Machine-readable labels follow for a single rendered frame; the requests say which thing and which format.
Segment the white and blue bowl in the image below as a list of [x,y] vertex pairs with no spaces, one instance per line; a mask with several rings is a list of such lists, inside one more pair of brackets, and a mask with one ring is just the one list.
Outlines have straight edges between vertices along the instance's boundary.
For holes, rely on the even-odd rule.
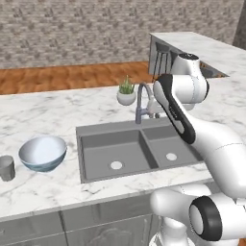
[[66,154],[65,141],[53,135],[35,137],[19,149],[21,162],[36,172],[49,172],[58,167]]

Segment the grey cupboard door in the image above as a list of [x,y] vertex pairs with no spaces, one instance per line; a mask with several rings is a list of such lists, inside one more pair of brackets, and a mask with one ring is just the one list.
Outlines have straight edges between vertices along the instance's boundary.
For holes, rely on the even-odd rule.
[[146,246],[152,215],[67,232],[69,246]]

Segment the dark bar stool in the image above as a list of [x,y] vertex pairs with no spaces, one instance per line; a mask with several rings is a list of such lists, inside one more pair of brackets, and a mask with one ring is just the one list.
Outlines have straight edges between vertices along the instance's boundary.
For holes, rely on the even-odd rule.
[[156,43],[156,50],[157,50],[157,56],[156,56],[152,81],[155,81],[156,76],[160,75],[161,65],[162,65],[162,57],[165,57],[165,59],[168,60],[168,54],[169,54],[170,48],[167,45],[164,45],[164,44],[157,42]]

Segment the grey curved tap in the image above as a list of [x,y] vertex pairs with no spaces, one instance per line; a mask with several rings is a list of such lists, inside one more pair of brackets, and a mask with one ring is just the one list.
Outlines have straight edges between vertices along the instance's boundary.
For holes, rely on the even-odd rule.
[[[148,103],[145,109],[141,106],[142,90],[144,88],[146,89],[147,96],[148,96]],[[151,88],[145,82],[140,83],[137,90],[137,100],[136,100],[136,109],[135,109],[136,124],[141,123],[141,119],[143,115],[148,115],[150,118],[154,117],[154,114],[150,112],[150,105],[153,103],[153,100],[154,100],[154,96]]]

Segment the green plant in white pot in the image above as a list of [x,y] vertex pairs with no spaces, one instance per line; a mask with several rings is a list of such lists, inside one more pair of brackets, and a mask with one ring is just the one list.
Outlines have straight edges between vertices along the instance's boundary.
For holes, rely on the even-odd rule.
[[126,76],[124,81],[119,85],[116,99],[123,106],[130,106],[135,101],[135,84],[131,82],[129,76]]

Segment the grey glass cup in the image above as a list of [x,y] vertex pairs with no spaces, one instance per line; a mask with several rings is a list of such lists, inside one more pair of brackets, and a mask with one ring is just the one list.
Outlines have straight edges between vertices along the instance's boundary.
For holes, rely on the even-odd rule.
[[15,178],[14,159],[12,156],[0,157],[0,178],[4,182],[9,182]]

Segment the grey drawer front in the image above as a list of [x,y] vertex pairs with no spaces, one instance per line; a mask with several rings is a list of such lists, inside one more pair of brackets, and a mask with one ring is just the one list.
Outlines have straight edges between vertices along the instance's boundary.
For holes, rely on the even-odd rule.
[[61,212],[68,231],[88,228],[151,213],[150,195],[66,209]]
[[66,246],[57,212],[0,222],[0,246],[8,244],[28,246]]

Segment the grey double basin sink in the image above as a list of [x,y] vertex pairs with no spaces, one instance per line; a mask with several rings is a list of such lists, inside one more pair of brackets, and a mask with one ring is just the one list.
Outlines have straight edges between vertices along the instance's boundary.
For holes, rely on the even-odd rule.
[[78,127],[76,137],[83,183],[203,161],[192,146],[181,140],[167,118]]

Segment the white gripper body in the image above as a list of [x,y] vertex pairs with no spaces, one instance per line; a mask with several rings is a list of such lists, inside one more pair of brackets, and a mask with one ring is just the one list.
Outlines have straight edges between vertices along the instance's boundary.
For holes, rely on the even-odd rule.
[[152,97],[147,104],[147,111],[150,118],[159,118],[160,114],[163,113],[163,108],[156,99]]

